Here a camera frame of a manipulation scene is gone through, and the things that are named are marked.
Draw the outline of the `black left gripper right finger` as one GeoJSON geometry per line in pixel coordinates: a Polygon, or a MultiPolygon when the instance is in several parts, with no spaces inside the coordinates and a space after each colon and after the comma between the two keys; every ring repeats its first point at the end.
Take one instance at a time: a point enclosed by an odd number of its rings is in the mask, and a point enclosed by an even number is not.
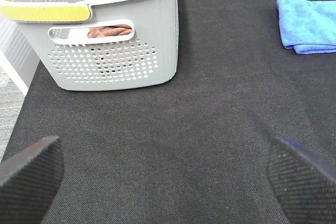
{"type": "Polygon", "coordinates": [[[273,137],[271,188],[290,223],[335,223],[335,166],[288,137],[273,137]]]}

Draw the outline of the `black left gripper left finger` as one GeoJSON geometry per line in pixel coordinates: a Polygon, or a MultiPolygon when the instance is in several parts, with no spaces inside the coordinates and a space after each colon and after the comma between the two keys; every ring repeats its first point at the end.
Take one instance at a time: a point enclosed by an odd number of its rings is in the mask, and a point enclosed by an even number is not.
{"type": "Polygon", "coordinates": [[[1,163],[1,223],[41,223],[63,176],[57,136],[44,137],[1,163]]]}

